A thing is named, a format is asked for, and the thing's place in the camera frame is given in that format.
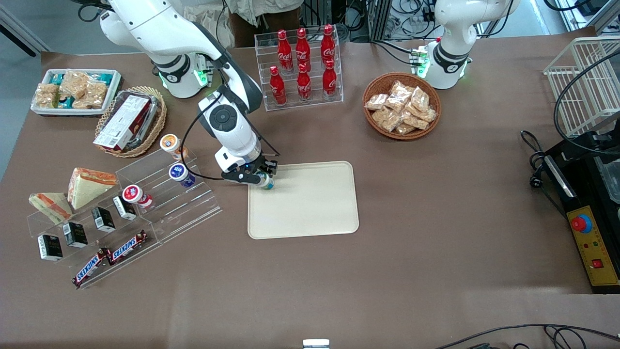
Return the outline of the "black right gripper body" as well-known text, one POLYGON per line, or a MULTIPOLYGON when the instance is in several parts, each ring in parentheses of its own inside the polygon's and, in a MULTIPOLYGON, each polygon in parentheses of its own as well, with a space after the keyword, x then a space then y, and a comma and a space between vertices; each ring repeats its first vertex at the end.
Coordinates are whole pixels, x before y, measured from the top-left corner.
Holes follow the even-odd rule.
POLYGON ((222 172, 221 176, 226 181, 237 182, 237 183, 241 183, 244 185, 248 185, 248 176, 263 176, 265 177, 264 187, 273 187, 274 176, 270 176, 265 171, 266 161, 276 161, 276 160, 269 160, 266 158, 257 158, 253 162, 234 167, 228 172, 222 172))

